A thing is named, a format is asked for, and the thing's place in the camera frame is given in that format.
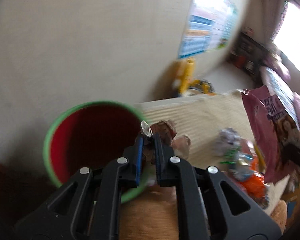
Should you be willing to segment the dark shelf unit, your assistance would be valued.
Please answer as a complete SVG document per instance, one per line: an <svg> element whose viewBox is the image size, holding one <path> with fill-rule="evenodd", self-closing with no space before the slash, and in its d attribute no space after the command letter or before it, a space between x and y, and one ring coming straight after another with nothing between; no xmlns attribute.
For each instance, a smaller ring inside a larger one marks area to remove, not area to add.
<svg viewBox="0 0 300 240"><path fill-rule="evenodd" d="M257 80L260 76L259 67L268 53L266 46L240 31L226 61Z"/></svg>

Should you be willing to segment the brown wrapper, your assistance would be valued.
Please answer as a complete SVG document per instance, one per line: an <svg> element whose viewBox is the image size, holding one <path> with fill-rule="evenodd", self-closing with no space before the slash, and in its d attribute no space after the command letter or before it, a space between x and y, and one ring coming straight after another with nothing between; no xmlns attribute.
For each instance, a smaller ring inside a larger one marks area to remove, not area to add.
<svg viewBox="0 0 300 240"><path fill-rule="evenodd" d="M150 135L158 133L161 143L163 145L171 146L174 154L183 159L187 159L190 155L191 139L188 135L184 134L177 136L175 123L172 120L161 120L152 125L147 122L141 122L141 131L148 138Z"/></svg>

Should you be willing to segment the white printed paper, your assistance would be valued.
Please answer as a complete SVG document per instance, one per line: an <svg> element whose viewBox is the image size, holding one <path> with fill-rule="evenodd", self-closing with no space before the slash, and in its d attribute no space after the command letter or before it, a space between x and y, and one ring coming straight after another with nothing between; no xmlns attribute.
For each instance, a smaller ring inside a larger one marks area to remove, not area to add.
<svg viewBox="0 0 300 240"><path fill-rule="evenodd" d="M232 128L221 129L214 140L212 155L215 157L232 156L241 149L241 137Z"/></svg>

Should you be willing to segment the pink snack bag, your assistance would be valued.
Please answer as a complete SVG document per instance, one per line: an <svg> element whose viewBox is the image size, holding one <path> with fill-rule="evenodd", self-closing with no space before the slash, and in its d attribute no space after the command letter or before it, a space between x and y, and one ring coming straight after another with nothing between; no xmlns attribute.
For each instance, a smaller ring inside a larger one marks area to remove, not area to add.
<svg viewBox="0 0 300 240"><path fill-rule="evenodd" d="M297 169L297 165L284 154L285 147L290 144L300 149L296 116L276 94L270 94L267 86L243 90L242 102L266 163L264 181L275 184Z"/></svg>

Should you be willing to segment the checkered beige table cloth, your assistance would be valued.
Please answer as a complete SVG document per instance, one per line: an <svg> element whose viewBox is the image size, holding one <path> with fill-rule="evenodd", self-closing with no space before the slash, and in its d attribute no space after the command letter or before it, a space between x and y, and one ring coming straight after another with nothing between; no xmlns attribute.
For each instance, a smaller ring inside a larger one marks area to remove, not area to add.
<svg viewBox="0 0 300 240"><path fill-rule="evenodd" d="M243 139L256 144L239 90L144 102L136 107L149 124L172 120L177 135L190 137L188 160L195 167L221 166L222 158L213 154L215 139L221 129L232 128Z"/></svg>

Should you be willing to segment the green red trash bin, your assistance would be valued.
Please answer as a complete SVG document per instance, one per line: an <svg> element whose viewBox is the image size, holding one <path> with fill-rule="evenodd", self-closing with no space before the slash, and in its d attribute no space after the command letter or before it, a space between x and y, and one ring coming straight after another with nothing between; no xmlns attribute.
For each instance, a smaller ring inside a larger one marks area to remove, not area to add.
<svg viewBox="0 0 300 240"><path fill-rule="evenodd" d="M80 168L98 169L134 145L145 116L116 101L93 101L72 107L49 127L43 161L55 187L61 187Z"/></svg>

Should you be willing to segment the blue alphabet wall poster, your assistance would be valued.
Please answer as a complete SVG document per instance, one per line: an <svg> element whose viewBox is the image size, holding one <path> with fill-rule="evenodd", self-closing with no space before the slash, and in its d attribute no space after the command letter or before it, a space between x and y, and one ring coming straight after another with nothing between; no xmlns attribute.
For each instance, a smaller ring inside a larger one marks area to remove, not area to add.
<svg viewBox="0 0 300 240"><path fill-rule="evenodd" d="M236 21L237 8L232 0L194 0L178 58L225 47Z"/></svg>

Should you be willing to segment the orange snack wrapper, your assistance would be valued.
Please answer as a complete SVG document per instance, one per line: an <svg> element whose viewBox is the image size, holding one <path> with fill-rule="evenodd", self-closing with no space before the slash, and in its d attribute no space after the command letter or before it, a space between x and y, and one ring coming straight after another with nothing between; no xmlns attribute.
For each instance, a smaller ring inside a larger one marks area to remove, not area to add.
<svg viewBox="0 0 300 240"><path fill-rule="evenodd" d="M230 176L260 207L267 208L269 186L264 182L264 175L259 172L259 159L253 143L241 138L225 156Z"/></svg>

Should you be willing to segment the yellow duck toy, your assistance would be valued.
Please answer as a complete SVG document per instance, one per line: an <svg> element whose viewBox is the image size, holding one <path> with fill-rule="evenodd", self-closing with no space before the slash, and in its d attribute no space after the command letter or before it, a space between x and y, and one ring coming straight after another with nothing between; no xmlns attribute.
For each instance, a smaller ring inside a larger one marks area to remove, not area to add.
<svg viewBox="0 0 300 240"><path fill-rule="evenodd" d="M209 81L194 78L196 61L188 57L176 62L177 71L172 89L174 97L187 97L198 94L214 95L215 90Z"/></svg>

